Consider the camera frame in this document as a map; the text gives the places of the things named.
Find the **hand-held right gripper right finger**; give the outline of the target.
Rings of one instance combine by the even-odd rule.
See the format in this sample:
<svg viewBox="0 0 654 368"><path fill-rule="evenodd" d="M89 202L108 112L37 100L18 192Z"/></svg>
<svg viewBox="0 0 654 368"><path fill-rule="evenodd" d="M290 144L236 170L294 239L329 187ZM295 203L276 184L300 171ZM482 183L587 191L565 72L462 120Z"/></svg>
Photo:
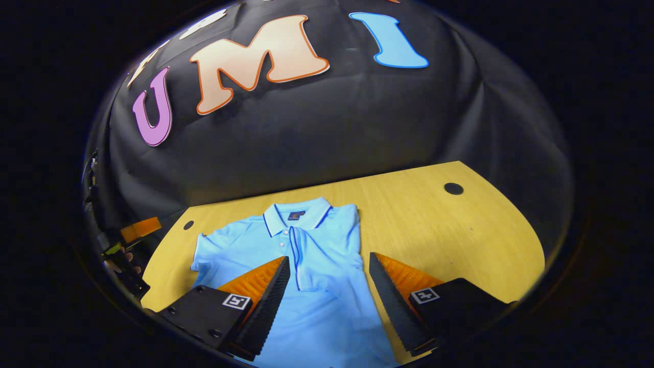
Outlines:
<svg viewBox="0 0 654 368"><path fill-rule="evenodd" d="M369 261L386 314L413 357L473 337L513 306L465 278L443 282L377 252Z"/></svg>

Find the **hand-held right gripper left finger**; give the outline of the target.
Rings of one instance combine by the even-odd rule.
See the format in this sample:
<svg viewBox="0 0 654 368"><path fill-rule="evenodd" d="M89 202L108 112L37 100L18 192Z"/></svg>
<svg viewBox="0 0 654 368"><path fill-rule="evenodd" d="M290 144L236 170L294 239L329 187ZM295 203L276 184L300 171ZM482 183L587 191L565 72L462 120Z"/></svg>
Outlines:
<svg viewBox="0 0 654 368"><path fill-rule="evenodd" d="M221 287L194 287L158 311L156 319L209 349L254 361L289 279L290 259L278 257Z"/></svg>

